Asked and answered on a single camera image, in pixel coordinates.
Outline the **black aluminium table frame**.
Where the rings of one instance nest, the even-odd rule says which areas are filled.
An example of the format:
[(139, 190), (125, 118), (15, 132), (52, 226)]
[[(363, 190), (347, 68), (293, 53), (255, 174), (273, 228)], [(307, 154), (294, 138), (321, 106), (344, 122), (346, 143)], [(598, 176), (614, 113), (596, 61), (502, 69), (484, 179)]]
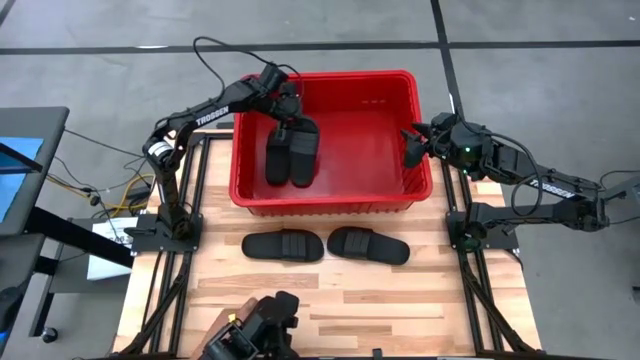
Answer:
[[(441, 170), (449, 207), (447, 213), (460, 212), (457, 208), (451, 170), (449, 169), (450, 165), (447, 160), (441, 160)], [(459, 172), (459, 181), (465, 205), (463, 212), (466, 213), (467, 217), (474, 203), (466, 180), (465, 170)], [(464, 251), (452, 249), (456, 251), (459, 262), (475, 355), (479, 358), (490, 358), (492, 360), (527, 360), (544, 355), (545, 352), (543, 350), (533, 348), (520, 337), (495, 305), (483, 250), (465, 253)], [(488, 317), (489, 332), (493, 343), (491, 350), (484, 346), (477, 309), (478, 305), (484, 308)]]
[[(182, 176), (178, 178), (176, 172), (171, 170), (167, 175), (157, 177), (161, 204), (156, 213), (149, 214), (157, 214), (171, 230), (185, 233), (188, 221), (201, 214), (204, 175), (211, 142), (232, 138), (231, 131), (196, 132), (191, 135), (186, 146), (186, 160), (178, 166)], [(125, 360), (171, 360), (177, 357), (195, 252), (155, 252), (159, 257), (166, 257), (156, 307), (143, 314), (139, 332), (117, 352), (118, 356)]]

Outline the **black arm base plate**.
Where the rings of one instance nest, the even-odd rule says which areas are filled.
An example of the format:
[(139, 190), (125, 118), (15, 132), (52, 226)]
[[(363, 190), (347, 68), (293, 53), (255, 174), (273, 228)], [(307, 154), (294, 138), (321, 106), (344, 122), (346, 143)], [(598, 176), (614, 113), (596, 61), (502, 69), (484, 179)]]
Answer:
[(514, 232), (506, 225), (481, 225), (468, 220), (465, 212), (449, 212), (445, 215), (449, 241), (452, 248), (465, 253), (483, 249), (513, 250), (519, 247)]
[(199, 248), (204, 218), (201, 214), (188, 221), (185, 233), (171, 230), (157, 214), (143, 214), (137, 217), (134, 227), (125, 229), (132, 238), (131, 250), (146, 252), (195, 252)]

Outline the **black handheld device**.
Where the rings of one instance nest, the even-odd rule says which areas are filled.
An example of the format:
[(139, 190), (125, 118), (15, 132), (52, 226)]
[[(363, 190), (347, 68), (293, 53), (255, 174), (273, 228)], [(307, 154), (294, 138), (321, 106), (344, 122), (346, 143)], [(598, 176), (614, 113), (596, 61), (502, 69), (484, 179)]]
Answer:
[(261, 298), (244, 321), (230, 315), (198, 360), (300, 360), (288, 333), (298, 326), (298, 307), (299, 298), (285, 291)]

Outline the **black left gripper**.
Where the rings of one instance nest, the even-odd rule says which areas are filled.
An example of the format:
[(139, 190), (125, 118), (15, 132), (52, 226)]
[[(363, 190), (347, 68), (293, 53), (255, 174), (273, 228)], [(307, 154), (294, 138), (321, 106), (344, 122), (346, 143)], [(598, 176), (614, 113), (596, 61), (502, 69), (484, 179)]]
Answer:
[[(274, 101), (272, 117), (287, 129), (312, 134), (319, 133), (316, 122), (303, 112), (303, 104), (299, 95), (280, 94)], [(276, 128), (273, 132), (273, 141), (287, 143), (288, 134), (286, 129)]]

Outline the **black rubber slide sandal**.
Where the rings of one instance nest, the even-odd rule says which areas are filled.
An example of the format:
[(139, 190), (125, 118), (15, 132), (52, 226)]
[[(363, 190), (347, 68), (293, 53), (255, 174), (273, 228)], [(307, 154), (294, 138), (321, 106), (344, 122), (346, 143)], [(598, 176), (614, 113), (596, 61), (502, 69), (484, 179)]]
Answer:
[(300, 229), (248, 234), (242, 240), (241, 250), (246, 257), (257, 260), (311, 263), (324, 256), (320, 237)]
[(275, 143), (273, 141), (273, 132), (275, 129), (270, 132), (267, 140), (265, 178), (269, 185), (281, 186), (289, 179), (290, 138), (288, 134), (287, 143)]
[(290, 179), (299, 188), (309, 187), (314, 178), (320, 134), (316, 123), (303, 117), (291, 128)]
[(335, 229), (329, 235), (327, 248), (338, 257), (393, 266), (405, 264), (410, 257), (410, 247), (404, 241), (362, 227)]

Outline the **dark monitor with blue screen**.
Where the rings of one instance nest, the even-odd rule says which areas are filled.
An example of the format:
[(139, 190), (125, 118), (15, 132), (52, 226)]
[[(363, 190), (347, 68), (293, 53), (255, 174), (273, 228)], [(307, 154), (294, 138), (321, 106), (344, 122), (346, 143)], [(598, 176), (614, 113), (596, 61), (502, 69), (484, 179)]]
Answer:
[(0, 108), (0, 237), (55, 235), (59, 216), (36, 205), (70, 110)]

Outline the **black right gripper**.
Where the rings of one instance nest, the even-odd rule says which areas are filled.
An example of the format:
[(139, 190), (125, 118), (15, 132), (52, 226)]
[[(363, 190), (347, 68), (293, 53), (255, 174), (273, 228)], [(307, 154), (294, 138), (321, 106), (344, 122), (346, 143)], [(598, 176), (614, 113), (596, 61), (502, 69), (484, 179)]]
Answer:
[(427, 152), (430, 157), (447, 160), (449, 164), (464, 163), (464, 145), (462, 139), (464, 132), (461, 127), (452, 127), (442, 130), (431, 127), (428, 123), (411, 124), (416, 133), (402, 130), (401, 134), (406, 143), (404, 152), (404, 166), (415, 168), (422, 163), (425, 155), (423, 138), (427, 141)]

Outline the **black stand beam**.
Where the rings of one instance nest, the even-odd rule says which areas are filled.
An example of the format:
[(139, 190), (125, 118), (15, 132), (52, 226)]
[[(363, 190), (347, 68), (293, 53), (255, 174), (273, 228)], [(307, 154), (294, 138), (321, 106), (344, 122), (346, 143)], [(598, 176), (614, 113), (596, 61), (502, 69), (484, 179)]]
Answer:
[(49, 211), (34, 207), (25, 229), (69, 245), (104, 260), (131, 268), (134, 258), (130, 250), (102, 235), (65, 220)]

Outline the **red plastic bin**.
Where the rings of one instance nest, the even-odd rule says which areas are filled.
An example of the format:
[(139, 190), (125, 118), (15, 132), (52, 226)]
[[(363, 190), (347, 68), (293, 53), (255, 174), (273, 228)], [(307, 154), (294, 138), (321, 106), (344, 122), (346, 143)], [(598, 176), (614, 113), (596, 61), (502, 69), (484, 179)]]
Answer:
[(313, 183), (271, 186), (265, 178), (273, 119), (234, 117), (229, 196), (256, 216), (398, 212), (430, 196), (430, 165), (404, 165), (403, 131), (421, 119), (415, 77), (406, 70), (306, 72), (303, 108), (318, 125)]

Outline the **grey floor stand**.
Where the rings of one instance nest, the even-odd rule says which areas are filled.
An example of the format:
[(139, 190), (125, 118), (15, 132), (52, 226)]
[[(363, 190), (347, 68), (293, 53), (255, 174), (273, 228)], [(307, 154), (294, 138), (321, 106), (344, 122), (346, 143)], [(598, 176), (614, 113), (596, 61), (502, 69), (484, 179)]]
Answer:
[[(630, 175), (630, 178), (611, 186), (604, 184), (608, 176), (619, 174)], [(620, 200), (628, 208), (630, 213), (630, 216), (624, 219), (610, 220), (610, 226), (640, 220), (640, 169), (612, 170), (606, 172), (600, 176), (599, 184), (603, 188), (602, 200), (605, 205), (608, 205), (611, 201)]]

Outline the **white printed paper sheet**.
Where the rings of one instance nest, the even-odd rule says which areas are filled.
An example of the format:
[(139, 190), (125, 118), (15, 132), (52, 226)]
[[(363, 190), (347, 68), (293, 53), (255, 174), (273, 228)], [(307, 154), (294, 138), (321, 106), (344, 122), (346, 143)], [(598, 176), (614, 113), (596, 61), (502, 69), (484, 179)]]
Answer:
[(125, 232), (125, 229), (135, 228), (137, 223), (137, 217), (102, 219), (91, 226), (91, 231), (118, 244), (131, 246), (132, 237)]

